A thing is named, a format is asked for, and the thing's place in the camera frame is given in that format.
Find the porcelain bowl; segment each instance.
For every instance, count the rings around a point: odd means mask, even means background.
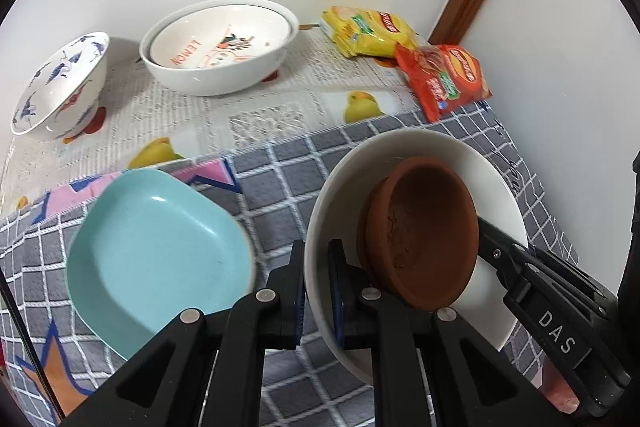
[[[106,33],[92,32],[51,55],[18,99],[12,133],[51,140],[82,132],[98,109],[109,41]]]
[[[305,285],[325,342],[349,371],[369,384],[373,384],[370,350],[344,351],[335,339],[327,247],[330,240],[341,239],[347,263],[360,266],[356,230],[362,207],[372,189],[412,156],[432,156],[449,166],[468,188],[478,216],[527,244],[520,210],[500,172],[464,142],[432,130],[400,129],[371,137],[351,150],[324,182],[311,213]],[[496,349],[502,349],[516,324],[502,302],[504,294],[495,269],[478,257],[465,290],[452,304]]]
[[[246,89],[281,65],[297,17],[267,0],[208,0],[156,23],[140,57],[163,86],[210,96]]]

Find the snack package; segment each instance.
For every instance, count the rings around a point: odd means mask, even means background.
[[[320,27],[345,57],[372,55],[393,58],[396,44],[417,47],[411,27],[393,13],[331,6],[322,12]]]
[[[432,123],[462,105],[491,96],[480,63],[460,46],[412,50],[398,44],[396,60]]]

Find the pink pattern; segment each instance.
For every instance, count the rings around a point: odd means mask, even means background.
[[[234,179],[229,174],[222,160],[213,160],[193,167],[172,172],[174,178],[178,178],[183,183],[189,183],[194,176],[202,176],[213,181],[233,185]]]
[[[107,186],[114,181],[121,172],[110,172],[109,174],[103,174],[102,176],[96,176],[92,181],[89,181],[86,186],[76,191],[72,184],[62,185],[58,188],[54,188],[48,198],[43,203],[43,209],[41,213],[35,218],[34,223],[39,223],[44,219],[48,219],[50,216],[54,216],[61,212],[65,212],[70,208],[79,206],[89,200],[93,200],[102,194]],[[181,169],[179,171],[170,173],[174,178],[179,179],[182,183],[191,184],[196,178],[197,182],[202,182],[197,178],[206,178],[212,182],[218,182],[223,185],[229,185],[236,187],[236,181],[233,178],[233,174],[229,172],[228,166],[224,160],[211,160],[200,165],[194,165]]]
[[[78,206],[85,201],[97,198],[119,175],[120,172],[105,174],[97,180],[89,183],[85,188],[78,192],[73,190],[71,185],[62,185],[61,187],[54,188],[49,195],[49,200],[47,201],[46,217],[64,212],[72,206]]]

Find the red snack bag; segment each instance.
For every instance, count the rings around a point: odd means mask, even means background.
[[[398,44],[396,60],[431,123],[470,102],[491,96],[480,63],[460,46],[410,50]]]

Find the bowl rim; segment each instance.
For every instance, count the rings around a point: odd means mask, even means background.
[[[316,270],[316,262],[317,262],[316,260],[318,258],[318,255],[321,255],[322,248],[316,248],[316,245],[314,242],[316,242],[319,238],[321,225],[325,219],[326,211],[329,205],[328,196],[326,193],[323,193],[323,191],[325,190],[325,187],[330,186],[331,183],[335,180],[335,178],[338,177],[338,174],[340,172],[340,163],[343,163],[343,165],[345,165],[344,162],[346,160],[348,160],[350,157],[353,158],[353,156],[357,154],[355,151],[358,148],[362,150],[362,148],[367,146],[372,147],[374,146],[374,143],[376,143],[378,140],[389,139],[388,136],[393,136],[394,134],[400,134],[400,133],[403,133],[403,134],[404,133],[412,133],[412,134],[435,133],[436,135],[438,135],[439,139],[448,140],[450,142],[458,142],[461,146],[466,146],[467,148],[470,149],[469,151],[470,154],[478,157],[479,159],[482,160],[482,162],[486,162],[495,171],[495,175],[498,178],[500,178],[500,181],[505,189],[505,194],[508,194],[508,198],[511,200],[511,203],[512,203],[511,208],[513,209],[513,213],[515,214],[517,212],[518,216],[520,217],[520,226],[519,226],[520,233],[514,234],[514,239],[520,242],[524,241],[523,244],[526,244],[527,242],[527,232],[524,227],[524,221],[522,220],[522,214],[520,213],[515,197],[513,196],[513,193],[511,192],[510,188],[504,181],[504,178],[500,175],[500,172],[498,172],[497,169],[494,168],[494,166],[489,162],[489,160],[487,160],[484,156],[482,156],[481,153],[473,149],[473,147],[468,146],[466,143],[461,142],[460,140],[452,136],[439,133],[438,131],[435,131],[433,129],[416,127],[416,128],[396,129],[396,130],[377,134],[375,136],[372,136],[369,139],[364,140],[364,142],[359,143],[358,145],[356,145],[356,147],[351,149],[340,160],[340,162],[338,162],[338,165],[336,165],[334,169],[332,169],[327,179],[325,179],[324,184],[322,185],[322,188],[320,190],[320,193],[318,194],[318,199],[316,200],[316,204],[314,205],[314,209],[311,213],[311,217],[309,220],[309,225],[306,230],[304,276],[305,276],[306,294],[307,294],[309,306],[311,308],[312,313],[314,314],[316,327],[318,327],[318,331],[321,334],[322,338],[324,339],[324,341],[326,342],[327,346],[329,347],[331,352],[334,354],[334,356],[338,359],[338,361],[344,367],[346,367],[353,375],[360,378],[360,380],[370,385],[373,384],[372,376],[365,373],[364,370],[360,367],[360,365],[357,364],[350,357],[348,357],[347,352],[337,344],[335,340],[334,329],[330,325],[330,322],[327,319],[324,313],[324,310],[322,308],[321,299],[320,299],[320,290],[319,290],[319,279],[317,275],[314,275],[314,273],[318,272]],[[324,209],[321,215],[319,213],[319,209],[322,204],[324,204]],[[502,346],[504,346],[504,344],[507,343],[511,333],[513,333],[513,328],[516,327],[516,324],[517,324],[517,320],[515,317],[513,317],[510,332],[504,337],[504,339],[500,343],[499,349],[502,349]]]
[[[49,58],[47,58],[47,60],[45,60],[40,67],[44,68],[48,62],[51,62],[52,58],[55,57],[56,55],[58,55],[62,50],[64,50],[66,47],[70,46],[71,44],[75,43],[78,39],[81,39],[82,37],[86,37],[88,35],[100,35],[101,38],[104,39],[104,53],[102,54],[102,56],[96,60],[95,62],[92,62],[92,66],[86,71],[86,73],[81,77],[81,80],[75,84],[75,86],[73,87],[73,89],[70,90],[69,94],[66,95],[66,97],[62,100],[62,102],[60,102],[56,107],[54,107],[51,111],[49,111],[45,116],[43,116],[40,120],[38,120],[37,123],[35,123],[34,125],[32,125],[31,127],[29,127],[28,129],[25,129],[24,131],[18,131],[15,129],[14,127],[14,116],[17,112],[17,110],[20,108],[20,102],[22,101],[24,94],[29,92],[31,89],[31,83],[29,83],[27,85],[27,87],[25,87],[22,90],[22,93],[20,94],[20,97],[18,98],[17,102],[15,103],[14,106],[14,111],[11,113],[11,121],[9,123],[9,127],[11,128],[11,132],[13,134],[15,134],[15,136],[23,136],[31,131],[33,131],[36,127],[40,126],[41,124],[44,123],[44,121],[47,120],[47,118],[49,118],[52,114],[54,114],[57,110],[60,109],[60,107],[62,107],[63,105],[65,105],[66,101],[69,99],[69,97],[76,91],[76,89],[78,89],[78,87],[82,86],[82,84],[85,83],[85,81],[87,80],[87,78],[89,77],[89,75],[91,75],[94,71],[95,68],[98,67],[98,64],[100,64],[103,60],[104,57],[107,54],[107,49],[109,48],[109,44],[111,42],[111,38],[110,36],[105,33],[105,32],[88,32],[85,33],[83,35],[77,36],[75,39],[71,39],[69,42],[67,42],[64,46],[62,46],[61,48],[57,49],[54,53],[49,55]]]
[[[158,41],[158,39],[164,34],[165,31],[167,31],[171,26],[175,25],[176,23],[179,23],[181,20],[186,19],[187,17],[190,17],[192,15],[197,15],[199,13],[208,11],[208,10],[217,10],[219,8],[229,8],[229,7],[233,7],[233,6],[250,6],[250,7],[254,7],[254,8],[259,8],[260,10],[268,10],[270,12],[275,13],[276,15],[278,15],[282,20],[284,20],[285,24],[287,25],[288,31],[286,36],[284,37],[282,42],[286,42],[289,40],[289,36],[291,35],[292,29],[291,29],[291,22],[289,21],[289,19],[287,19],[282,13],[277,12],[276,10],[273,10],[271,8],[267,8],[264,6],[257,6],[255,4],[223,4],[222,6],[210,6],[209,8],[203,8],[202,10],[197,10],[195,12],[191,12],[188,13],[187,15],[183,15],[182,17],[180,17],[179,19],[176,19],[173,22],[170,22],[167,26],[165,26],[164,28],[162,28],[158,34],[152,39],[152,41],[149,43],[149,59],[152,60],[156,65],[163,67],[163,68],[169,68],[171,70],[189,70],[189,69],[193,69],[193,68],[172,68],[170,66],[163,66],[162,64],[160,64],[159,62],[156,62],[154,60],[154,58],[152,57],[152,51],[154,48],[154,44]],[[279,49],[281,46],[278,45],[276,47],[274,47],[274,50]],[[263,55],[268,55],[271,51],[271,49],[269,49],[269,51],[261,53],[259,55],[255,55],[254,57],[248,58],[245,61],[248,60],[253,60],[254,58],[258,58],[258,57],[262,57]],[[228,68],[230,66],[235,65],[234,62],[226,62],[225,64],[220,64],[219,66],[208,66],[207,68],[197,68],[198,70],[209,70],[212,68],[216,68],[217,70],[221,69],[221,68]]]
[[[160,34],[160,32],[165,28],[167,28],[169,24],[176,22],[178,19],[181,19],[182,17],[185,17],[192,13],[199,12],[208,8],[215,8],[218,6],[232,6],[232,5],[258,6],[261,8],[270,9],[284,17],[284,19],[289,23],[290,32],[287,38],[284,41],[282,41],[279,46],[274,47],[274,49],[272,49],[271,51],[264,53],[262,55],[258,55],[257,57],[249,58],[248,60],[244,60],[237,64],[236,63],[227,64],[223,66],[223,68],[230,67],[230,66],[238,66],[239,64],[253,62],[258,58],[269,57],[270,55],[273,55],[278,51],[280,51],[282,48],[285,48],[297,36],[298,32],[300,31],[300,22],[298,21],[298,18],[296,17],[296,15],[287,7],[284,7],[283,5],[278,4],[274,1],[205,0],[205,1],[198,2],[196,4],[191,4],[189,6],[180,8],[179,10],[176,10],[175,12],[172,12],[169,15],[166,15],[165,17],[161,18],[157,23],[151,26],[151,28],[147,30],[145,35],[142,37],[142,40],[140,41],[140,46],[138,47],[140,58],[142,58],[142,60],[147,66],[153,67],[154,69],[160,70],[160,71],[176,71],[176,72],[179,71],[179,72],[195,73],[197,71],[220,69],[219,66],[211,66],[209,68],[168,68],[166,66],[161,66],[160,64],[154,62],[151,59],[150,49],[151,49],[151,44],[156,39],[156,37]]]

